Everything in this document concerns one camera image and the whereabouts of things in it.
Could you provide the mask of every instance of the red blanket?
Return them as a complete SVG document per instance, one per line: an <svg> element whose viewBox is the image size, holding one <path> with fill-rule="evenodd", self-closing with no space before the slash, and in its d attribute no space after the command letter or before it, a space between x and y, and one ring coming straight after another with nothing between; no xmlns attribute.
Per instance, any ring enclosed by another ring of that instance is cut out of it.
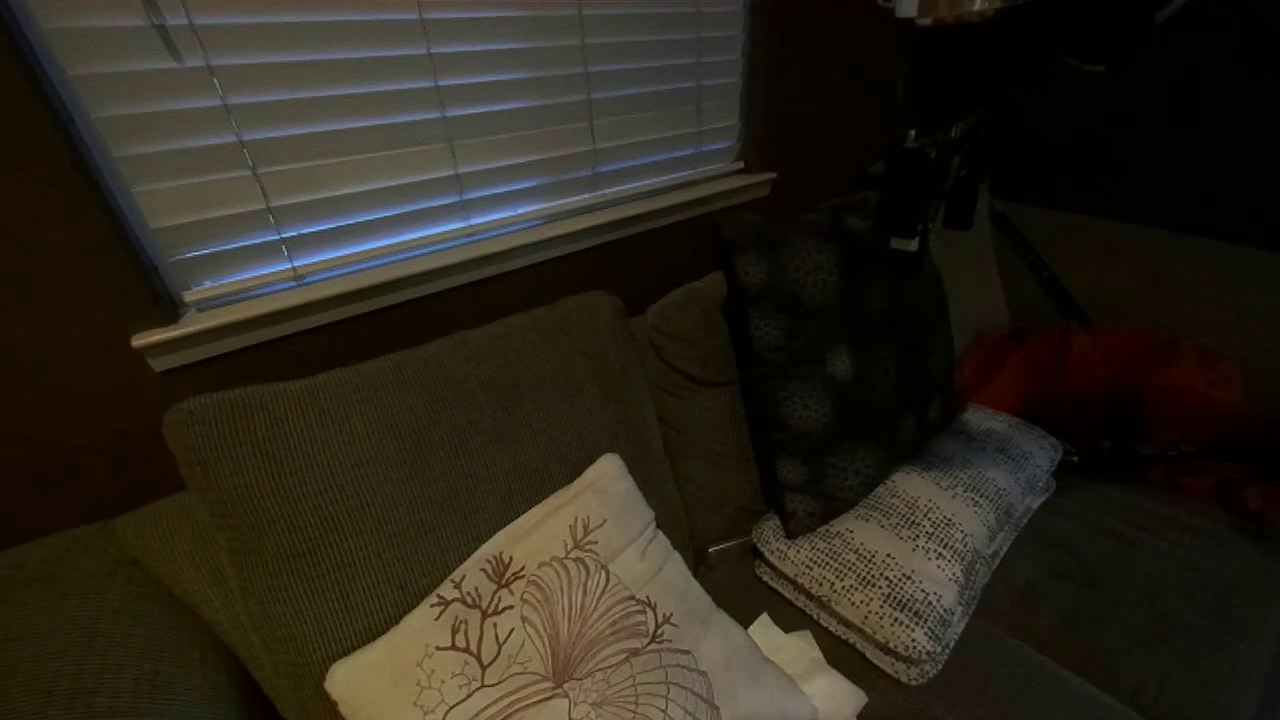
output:
<svg viewBox="0 0 1280 720"><path fill-rule="evenodd" d="M1247 413L1242 374L1209 350L1148 332L1001 332L960 358L960 390L1056 432L1080 465L1280 524L1280 432Z"/></svg>

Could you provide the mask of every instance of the wall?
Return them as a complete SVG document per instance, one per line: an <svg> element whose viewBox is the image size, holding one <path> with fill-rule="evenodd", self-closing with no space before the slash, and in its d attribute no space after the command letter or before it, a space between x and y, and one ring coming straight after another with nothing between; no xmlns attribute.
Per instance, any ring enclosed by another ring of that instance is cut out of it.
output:
<svg viewBox="0 0 1280 720"><path fill-rule="evenodd" d="M896 29L867 0L756 0L751 32L748 159L784 173L784 207L842 192L902 129ZM10 36L0 98L0 549L180 487L159 416L183 396L351 363L579 288L648 304L715 264L711 222L693 222L151 376L129 338L159 304Z"/></svg>

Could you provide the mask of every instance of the green couch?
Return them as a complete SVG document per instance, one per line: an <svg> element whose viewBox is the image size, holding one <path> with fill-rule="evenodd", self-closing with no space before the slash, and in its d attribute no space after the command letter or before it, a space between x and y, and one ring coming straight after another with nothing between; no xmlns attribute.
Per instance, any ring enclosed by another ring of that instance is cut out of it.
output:
<svg viewBox="0 0 1280 720"><path fill-rule="evenodd" d="M0 557L0 715L334 715L325 667L486 538L621 454L736 620L811 629L736 544L765 512L722 278L645 317L573 296L169 413L190 487ZM864 715L1280 715L1273 538L1060 478L948 667L903 688L818 632Z"/></svg>

